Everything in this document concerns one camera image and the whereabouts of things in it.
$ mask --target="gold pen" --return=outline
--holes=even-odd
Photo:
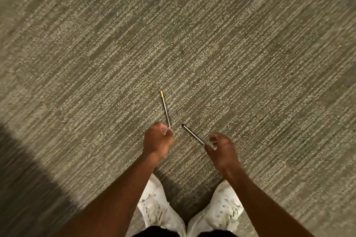
[[[171,128],[171,122],[169,121],[168,112],[167,112],[167,107],[166,107],[166,103],[165,103],[165,101],[164,101],[164,96],[163,96],[163,91],[162,91],[162,90],[161,90],[161,97],[162,97],[162,101],[163,101],[164,111],[166,112],[168,127]]]

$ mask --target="white sneaker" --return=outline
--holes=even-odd
[[[152,174],[137,207],[140,209],[146,227],[159,226],[177,232],[180,237],[186,237],[183,219],[169,205],[163,186]]]
[[[225,180],[216,188],[208,206],[189,221],[187,236],[197,237],[212,230],[234,232],[243,210],[235,191]]]

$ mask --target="floor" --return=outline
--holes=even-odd
[[[315,236],[354,236],[355,34],[355,0],[0,0],[0,235],[48,236],[94,199],[165,121],[163,89],[156,174],[185,222],[222,178],[182,122],[234,139]],[[246,214],[237,233],[257,236]]]

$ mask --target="forearm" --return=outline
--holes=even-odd
[[[225,178],[235,190],[259,237],[313,236],[255,185],[241,167],[227,170]]]
[[[152,156],[140,156],[56,236],[125,236],[157,164]]]

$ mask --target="person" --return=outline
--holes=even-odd
[[[124,237],[136,206],[147,227],[136,237],[235,236],[244,210],[259,237],[313,236],[251,181],[231,139],[213,133],[210,141],[216,149],[205,145],[205,150],[225,181],[216,188],[209,205],[191,219],[187,230],[153,175],[173,142],[172,130],[158,122],[145,133],[142,154],[136,161],[55,236]]]

